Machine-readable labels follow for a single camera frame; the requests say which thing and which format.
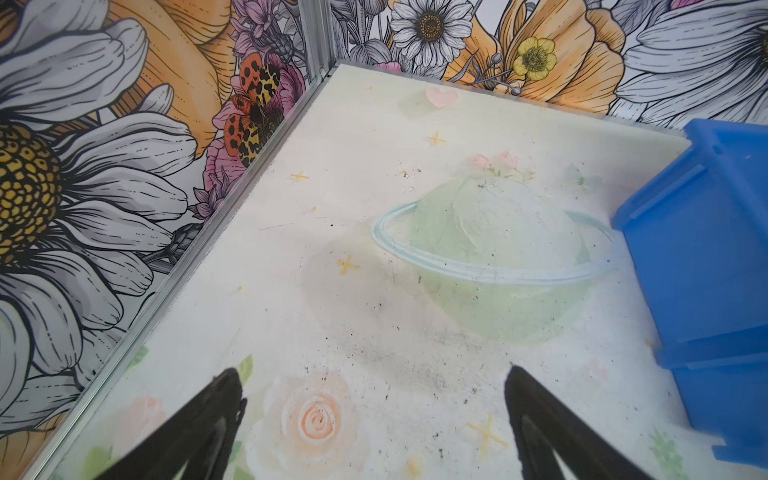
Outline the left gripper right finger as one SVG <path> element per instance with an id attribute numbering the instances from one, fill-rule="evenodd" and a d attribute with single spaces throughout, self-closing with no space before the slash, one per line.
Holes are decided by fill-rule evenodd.
<path id="1" fill-rule="evenodd" d="M 606 442 L 524 368 L 514 365 L 504 398 L 525 479 L 651 477 Z"/>

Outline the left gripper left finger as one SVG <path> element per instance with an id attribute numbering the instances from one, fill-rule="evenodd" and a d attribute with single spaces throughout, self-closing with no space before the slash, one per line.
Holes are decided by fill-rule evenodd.
<path id="1" fill-rule="evenodd" d="M 247 399 L 228 368 L 100 479 L 222 479 Z"/>

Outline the blue plastic storage bin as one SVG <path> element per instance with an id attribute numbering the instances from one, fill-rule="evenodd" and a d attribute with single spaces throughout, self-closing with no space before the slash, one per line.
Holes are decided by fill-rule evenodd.
<path id="1" fill-rule="evenodd" d="M 689 147 L 612 218 L 691 426 L 767 465 L 767 129 L 695 119 Z"/>

